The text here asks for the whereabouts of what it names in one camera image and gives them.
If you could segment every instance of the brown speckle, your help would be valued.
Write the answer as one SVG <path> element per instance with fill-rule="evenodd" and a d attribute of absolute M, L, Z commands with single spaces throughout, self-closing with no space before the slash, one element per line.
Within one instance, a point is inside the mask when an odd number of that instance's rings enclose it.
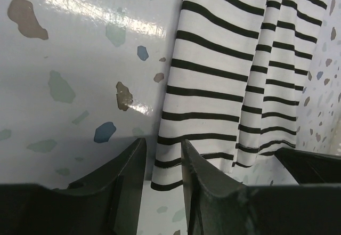
<path fill-rule="evenodd" d="M 330 34 L 330 40 L 334 40 L 336 38 L 336 30 L 335 27 L 332 28 L 331 34 Z"/>
<path fill-rule="evenodd" d="M 327 67 L 330 66 L 331 62 L 332 62 L 332 59 L 328 58 L 328 59 L 326 60 L 326 66 L 327 66 Z"/>
<path fill-rule="evenodd" d="M 321 135 L 319 135 L 318 133 L 316 133 L 316 140 L 318 141 L 318 142 L 320 142 L 321 141 Z"/>
<path fill-rule="evenodd" d="M 154 81 L 159 83 L 164 78 L 165 78 L 165 75 L 162 72 L 160 72 L 154 76 Z"/>
<path fill-rule="evenodd" d="M 27 38 L 48 39 L 47 30 L 40 26 L 28 0 L 12 0 L 7 10 L 9 18 L 18 24 L 18 30 Z"/>
<path fill-rule="evenodd" d="M 332 12 L 333 12 L 333 10 L 334 10 L 334 7 L 335 7 L 335 0 L 331 0 L 329 15 L 332 14 Z"/>
<path fill-rule="evenodd" d="M 133 103 L 133 95 L 129 92 L 129 88 L 123 85 L 122 82 L 116 84 L 116 99 L 118 109 L 127 111 L 129 106 Z"/>
<path fill-rule="evenodd" d="M 307 106 L 308 105 L 308 103 L 309 103 L 309 101 L 310 101 L 310 96 L 308 96 L 307 98 L 306 98 L 306 100 L 304 101 L 304 106 Z"/>

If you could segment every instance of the brown spot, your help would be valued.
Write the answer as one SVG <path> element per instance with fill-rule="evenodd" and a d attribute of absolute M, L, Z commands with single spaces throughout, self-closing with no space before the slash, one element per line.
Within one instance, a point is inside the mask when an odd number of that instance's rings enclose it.
<path fill-rule="evenodd" d="M 129 92 L 129 88 L 123 85 L 122 82 L 116 84 L 116 99 L 118 109 L 127 111 L 129 106 L 133 103 L 133 95 Z"/>
<path fill-rule="evenodd" d="M 334 40 L 336 38 L 336 30 L 335 27 L 332 28 L 331 34 L 330 34 L 330 39 Z"/>
<path fill-rule="evenodd" d="M 332 59 L 328 58 L 328 59 L 326 60 L 326 66 L 327 66 L 327 67 L 330 66 L 331 62 L 332 62 Z"/>
<path fill-rule="evenodd" d="M 316 133 L 316 140 L 317 140 L 318 142 L 321 141 L 321 135 L 319 135 L 318 133 Z"/>
<path fill-rule="evenodd" d="M 334 10 L 334 7 L 335 7 L 335 0 L 331 0 L 329 15 L 332 14 L 332 12 L 333 12 L 333 10 Z"/>
<path fill-rule="evenodd" d="M 310 96 L 307 97 L 307 99 L 304 101 L 304 106 L 307 106 L 310 101 Z"/>
<path fill-rule="evenodd" d="M 48 39 L 47 30 L 40 26 L 28 0 L 12 0 L 7 10 L 9 18 L 18 24 L 18 30 L 27 38 Z"/>
<path fill-rule="evenodd" d="M 165 78 L 165 75 L 162 72 L 160 72 L 154 76 L 154 81 L 159 83 L 164 78 Z"/>

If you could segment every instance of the striped cloth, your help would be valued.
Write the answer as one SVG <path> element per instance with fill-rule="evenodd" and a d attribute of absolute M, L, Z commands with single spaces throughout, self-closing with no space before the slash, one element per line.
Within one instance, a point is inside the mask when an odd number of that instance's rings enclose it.
<path fill-rule="evenodd" d="M 153 189 L 182 184 L 183 139 L 228 173 L 295 148 L 296 108 L 327 1 L 183 1 Z"/>

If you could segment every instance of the black and white striped fabric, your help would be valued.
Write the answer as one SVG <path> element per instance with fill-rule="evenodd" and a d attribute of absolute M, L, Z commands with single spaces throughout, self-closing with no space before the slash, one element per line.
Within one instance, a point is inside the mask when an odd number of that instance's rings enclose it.
<path fill-rule="evenodd" d="M 328 0 L 184 0 L 152 188 L 182 184 L 188 139 L 224 172 L 296 143 L 296 107 Z"/>

